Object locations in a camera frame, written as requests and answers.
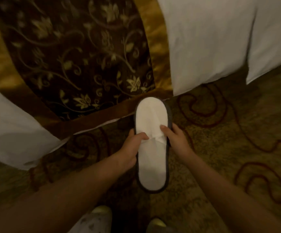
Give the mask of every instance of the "person's left arm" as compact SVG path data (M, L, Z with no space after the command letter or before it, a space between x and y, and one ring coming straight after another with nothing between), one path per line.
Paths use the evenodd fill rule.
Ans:
M122 148L80 172L41 188L11 208L0 211L0 232L67 232L80 217L94 208L99 197L136 163L145 133L133 129Z

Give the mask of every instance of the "carpeted floor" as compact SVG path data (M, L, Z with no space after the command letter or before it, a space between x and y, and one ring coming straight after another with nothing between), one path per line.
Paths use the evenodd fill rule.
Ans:
M196 153L281 218L281 66L248 86L246 74L243 68L167 103ZM127 117L74 136L29 172L0 164L0 208L116 152L132 126ZM172 151L169 170L160 194L143 192L131 170L101 198L113 210L113 232L142 232L153 216L183 232L228 232Z

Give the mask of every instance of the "white slipper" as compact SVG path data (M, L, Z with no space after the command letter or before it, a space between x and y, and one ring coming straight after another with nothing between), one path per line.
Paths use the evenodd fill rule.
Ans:
M171 110L155 97L141 100L134 115L135 133L145 132L149 140L143 140L137 154L137 181L149 193L159 193L168 185L169 142L160 125L172 127Z

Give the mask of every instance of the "forearm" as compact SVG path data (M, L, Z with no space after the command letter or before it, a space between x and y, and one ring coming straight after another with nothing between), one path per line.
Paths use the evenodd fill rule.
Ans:
M281 222L191 151L187 167L233 232L281 232Z
M0 212L0 232L67 232L122 174L112 155Z

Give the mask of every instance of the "gold trim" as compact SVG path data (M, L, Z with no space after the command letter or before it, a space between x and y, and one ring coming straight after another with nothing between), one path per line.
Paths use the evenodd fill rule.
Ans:
M173 96L168 34L157 0L134 0L146 32L156 89Z
M157 0L134 0L143 20L156 88L146 94L125 100L108 109L96 111L85 117L62 122L26 85L17 72L0 32L0 93L12 103L33 116L45 129L59 139L116 118L126 116L135 110L144 97L161 99L173 96L168 39L164 18Z

